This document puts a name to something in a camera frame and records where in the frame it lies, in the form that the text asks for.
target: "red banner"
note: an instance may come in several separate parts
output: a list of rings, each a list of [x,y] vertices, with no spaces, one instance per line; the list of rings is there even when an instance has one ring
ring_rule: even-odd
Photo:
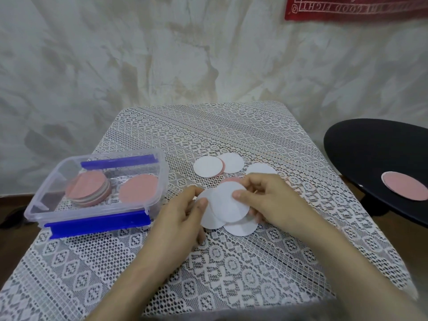
[[[428,16],[428,0],[287,0],[286,20],[383,21]]]

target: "table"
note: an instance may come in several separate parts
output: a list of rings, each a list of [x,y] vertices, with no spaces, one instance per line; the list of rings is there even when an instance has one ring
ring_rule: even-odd
[[[383,119],[351,119],[336,123],[324,136],[334,166],[366,196],[363,207],[372,215],[389,210],[428,227],[428,201],[413,201],[389,190],[386,171],[401,172],[428,185],[428,129]]]
[[[193,173],[195,159],[233,151],[246,166],[273,166],[301,196],[384,275],[417,296],[403,261],[328,165],[286,107],[275,101],[207,103],[122,110],[96,153],[158,147],[169,163],[167,198],[191,184],[215,187]],[[80,319],[132,261],[147,230],[124,229],[49,241],[41,230],[0,292],[0,315]],[[270,224],[248,237],[223,229],[207,240],[155,295],[146,315],[313,302],[332,297],[311,250]]]

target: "lace tablecloth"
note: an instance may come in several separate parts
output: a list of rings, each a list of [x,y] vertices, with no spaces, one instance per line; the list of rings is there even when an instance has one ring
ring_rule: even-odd
[[[270,164],[397,287],[417,296],[396,250],[282,103],[127,108],[95,153],[150,147],[166,153],[168,199],[185,186],[215,187],[231,176],[197,176],[192,167],[200,156],[237,152],[246,167]],[[41,230],[0,292],[0,315],[13,320],[83,318],[146,236],[147,230],[131,228],[49,241],[49,230]],[[145,314],[298,304],[332,295],[321,266],[299,240],[269,224],[248,237],[221,228],[208,232],[203,246],[157,292]]]

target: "marbled wall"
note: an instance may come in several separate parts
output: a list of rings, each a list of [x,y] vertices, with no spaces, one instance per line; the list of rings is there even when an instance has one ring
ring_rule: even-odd
[[[0,0],[0,194],[92,152],[125,107],[278,100],[428,127],[428,22],[292,23],[285,0]]]

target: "hand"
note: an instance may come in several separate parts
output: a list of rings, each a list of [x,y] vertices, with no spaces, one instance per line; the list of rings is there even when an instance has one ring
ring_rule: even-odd
[[[150,264],[149,269],[155,270],[163,280],[206,238],[201,219],[208,200],[202,198],[193,203],[194,196],[202,191],[196,186],[187,187],[162,207],[135,259]]]
[[[271,224],[295,237],[305,237],[314,223],[324,219],[278,175],[250,173],[241,180],[247,190],[236,190],[233,198],[249,205],[250,215],[260,214]]]

